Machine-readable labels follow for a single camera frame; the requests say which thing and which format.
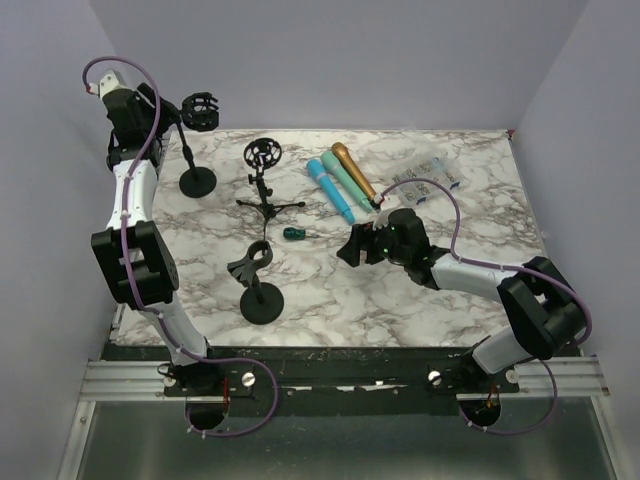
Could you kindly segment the gold microphone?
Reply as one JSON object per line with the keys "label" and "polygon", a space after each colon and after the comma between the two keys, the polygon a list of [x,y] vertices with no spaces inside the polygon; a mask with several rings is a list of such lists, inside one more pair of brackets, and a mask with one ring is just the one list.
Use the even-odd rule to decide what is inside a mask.
{"label": "gold microphone", "polygon": [[341,142],[336,142],[331,146],[332,153],[336,156],[342,167],[355,181],[358,187],[366,195],[370,203],[375,203],[376,191],[369,180],[363,174],[359,166],[354,161],[349,149]]}

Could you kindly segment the blue microphone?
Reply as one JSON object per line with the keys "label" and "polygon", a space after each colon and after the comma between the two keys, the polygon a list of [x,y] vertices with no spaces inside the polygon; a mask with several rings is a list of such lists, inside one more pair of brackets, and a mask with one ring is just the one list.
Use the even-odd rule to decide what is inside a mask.
{"label": "blue microphone", "polygon": [[327,195],[330,203],[334,206],[340,216],[349,225],[353,225],[355,223],[355,216],[353,215],[346,200],[330,179],[322,163],[317,158],[312,158],[306,163],[306,169],[310,177]]}

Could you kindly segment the mint green microphone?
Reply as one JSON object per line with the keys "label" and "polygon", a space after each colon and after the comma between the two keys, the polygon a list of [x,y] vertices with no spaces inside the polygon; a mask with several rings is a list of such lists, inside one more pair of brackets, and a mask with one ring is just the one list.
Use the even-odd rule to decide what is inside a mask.
{"label": "mint green microphone", "polygon": [[320,159],[325,170],[334,176],[350,198],[365,212],[372,212],[373,207],[371,206],[367,196],[352,179],[346,169],[341,165],[338,158],[332,152],[325,151],[321,154]]}

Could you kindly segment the black tripod microphone stand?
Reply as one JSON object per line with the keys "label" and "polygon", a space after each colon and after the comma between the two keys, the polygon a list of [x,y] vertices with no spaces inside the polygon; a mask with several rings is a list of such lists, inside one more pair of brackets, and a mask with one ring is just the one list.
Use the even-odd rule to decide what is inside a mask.
{"label": "black tripod microphone stand", "polygon": [[287,208],[303,208],[304,201],[285,203],[276,205],[269,201],[273,195],[273,190],[266,186],[264,172],[274,167],[282,157],[282,147],[274,139],[261,137],[251,141],[244,149],[243,159],[245,163],[254,170],[248,175],[250,185],[255,185],[260,198],[259,203],[252,203],[237,200],[236,204],[241,207],[250,207],[257,210],[263,217],[263,239],[266,239],[267,226],[279,213]]}

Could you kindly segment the black clip microphone stand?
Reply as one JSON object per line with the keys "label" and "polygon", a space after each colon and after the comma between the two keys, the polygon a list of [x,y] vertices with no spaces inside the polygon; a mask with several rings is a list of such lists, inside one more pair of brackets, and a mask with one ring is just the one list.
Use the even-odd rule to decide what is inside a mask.
{"label": "black clip microphone stand", "polygon": [[281,291],[271,283],[261,282],[258,276],[258,271],[272,259],[269,242],[259,240],[249,246],[243,258],[227,264],[229,274],[245,288],[240,299],[241,314],[254,325],[272,323],[284,309]]}

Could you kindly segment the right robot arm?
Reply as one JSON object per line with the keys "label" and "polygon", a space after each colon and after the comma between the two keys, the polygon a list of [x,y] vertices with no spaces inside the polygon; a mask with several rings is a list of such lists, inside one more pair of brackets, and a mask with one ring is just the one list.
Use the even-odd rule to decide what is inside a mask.
{"label": "right robot arm", "polygon": [[373,222],[356,224],[337,257],[355,268],[387,261],[431,290],[452,290],[502,305],[509,326],[476,344],[465,355],[460,379],[480,392],[499,371],[530,358],[548,360],[588,330],[578,300],[553,262],[537,256],[518,265],[491,267],[458,259],[433,245],[422,220],[410,208],[387,210]]}

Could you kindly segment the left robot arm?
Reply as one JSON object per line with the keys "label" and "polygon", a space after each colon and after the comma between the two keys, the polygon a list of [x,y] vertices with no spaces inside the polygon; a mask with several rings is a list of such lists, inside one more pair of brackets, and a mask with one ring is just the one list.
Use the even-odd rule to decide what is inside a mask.
{"label": "left robot arm", "polygon": [[165,342],[170,361],[162,376],[191,393],[214,393],[220,368],[208,361],[205,339],[179,298],[175,261],[152,219],[164,158],[163,137],[195,125],[146,82],[125,86],[114,73],[98,85],[112,123],[106,163],[116,181],[111,217],[91,237],[91,248],[114,300],[141,314]]}

